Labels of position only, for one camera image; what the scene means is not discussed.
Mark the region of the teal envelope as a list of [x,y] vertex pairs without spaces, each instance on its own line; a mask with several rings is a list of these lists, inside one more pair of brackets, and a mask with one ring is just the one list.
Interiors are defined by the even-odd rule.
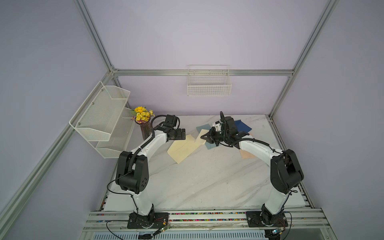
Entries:
[[195,142],[196,142],[196,143],[199,143],[199,144],[201,144],[201,145],[204,144],[204,145],[207,147],[208,150],[215,148],[216,145],[215,145],[215,144],[210,144],[210,143],[208,143],[207,141],[204,141],[204,140],[201,138],[201,136],[207,134],[207,133],[209,132],[209,130],[211,129],[211,127],[212,127],[212,126],[210,126],[209,124],[206,124],[206,125],[202,125],[202,126],[198,126],[198,127],[196,127],[196,129],[197,129],[199,135],[198,135],[198,137],[196,138],[196,141],[195,141]]

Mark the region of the yellow flower bouquet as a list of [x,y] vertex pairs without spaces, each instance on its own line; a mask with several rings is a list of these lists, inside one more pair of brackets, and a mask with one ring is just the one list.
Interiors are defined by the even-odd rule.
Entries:
[[148,110],[145,107],[136,107],[135,109],[131,110],[132,119],[137,124],[145,124],[149,122],[153,117],[155,117],[155,114],[152,110]]

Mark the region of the dark blue envelope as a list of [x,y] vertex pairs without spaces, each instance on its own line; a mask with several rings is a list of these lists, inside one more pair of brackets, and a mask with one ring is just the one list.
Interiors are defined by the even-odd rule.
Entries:
[[249,133],[252,130],[251,127],[243,123],[241,120],[235,121],[235,125],[239,132]]

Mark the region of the white mesh two-tier shelf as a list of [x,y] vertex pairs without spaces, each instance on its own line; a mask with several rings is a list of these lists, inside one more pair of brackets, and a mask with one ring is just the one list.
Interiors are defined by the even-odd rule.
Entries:
[[104,159],[126,151],[135,123],[131,120],[130,91],[98,82],[69,125]]

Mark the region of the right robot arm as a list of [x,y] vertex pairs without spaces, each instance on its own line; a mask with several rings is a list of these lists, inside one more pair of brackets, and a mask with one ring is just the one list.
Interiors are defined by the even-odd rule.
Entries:
[[210,144],[220,144],[229,148],[237,148],[249,152],[264,161],[270,167],[270,181],[273,186],[262,210],[249,213],[249,224],[272,227],[285,216],[284,207],[300,182],[304,173],[293,150],[280,150],[270,144],[252,138],[249,133],[239,131],[232,117],[220,112],[220,120],[200,137]]

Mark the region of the aluminium front rail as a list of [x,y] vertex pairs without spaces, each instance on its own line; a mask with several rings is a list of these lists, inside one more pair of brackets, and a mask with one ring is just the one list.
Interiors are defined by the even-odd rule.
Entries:
[[273,226],[258,226],[250,210],[162,211],[150,228],[128,212],[90,213],[81,240],[335,240],[321,209],[289,208]]

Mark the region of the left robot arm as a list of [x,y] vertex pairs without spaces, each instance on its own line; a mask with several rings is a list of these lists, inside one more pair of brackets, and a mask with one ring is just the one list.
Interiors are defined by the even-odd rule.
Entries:
[[168,141],[186,139],[186,130],[180,128],[180,118],[175,115],[159,115],[150,121],[150,136],[130,152],[119,155],[115,183],[122,195],[129,195],[134,202],[134,215],[149,224],[155,217],[153,203],[145,189],[149,183],[149,159]]

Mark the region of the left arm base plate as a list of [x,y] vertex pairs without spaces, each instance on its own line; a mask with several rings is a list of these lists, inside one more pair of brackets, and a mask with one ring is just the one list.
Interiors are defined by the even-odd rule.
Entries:
[[127,229],[159,229],[169,222],[169,213],[149,213],[141,216],[137,213],[129,215]]

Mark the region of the dark glass vase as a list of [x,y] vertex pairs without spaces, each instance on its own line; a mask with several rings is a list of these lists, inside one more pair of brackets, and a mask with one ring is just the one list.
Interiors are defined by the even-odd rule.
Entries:
[[152,136],[152,125],[150,121],[140,124],[140,128],[143,140]]

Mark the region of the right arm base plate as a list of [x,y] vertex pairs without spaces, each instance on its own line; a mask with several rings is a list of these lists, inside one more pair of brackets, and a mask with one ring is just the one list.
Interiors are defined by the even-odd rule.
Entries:
[[283,212],[276,215],[270,214],[268,211],[247,211],[246,219],[250,228],[261,227],[287,227],[287,219]]

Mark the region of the cream envelope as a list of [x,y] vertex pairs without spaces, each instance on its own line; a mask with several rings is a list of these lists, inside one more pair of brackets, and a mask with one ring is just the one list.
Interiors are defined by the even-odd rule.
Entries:
[[201,145],[192,135],[187,135],[185,140],[174,141],[167,153],[177,164],[180,164]]

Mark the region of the peach paper sheet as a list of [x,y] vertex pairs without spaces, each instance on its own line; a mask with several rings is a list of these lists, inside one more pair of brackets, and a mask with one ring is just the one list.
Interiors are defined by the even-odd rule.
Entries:
[[239,151],[240,151],[240,154],[241,154],[241,157],[243,160],[256,158],[255,155],[253,155],[247,151],[244,151],[244,150],[239,150]]

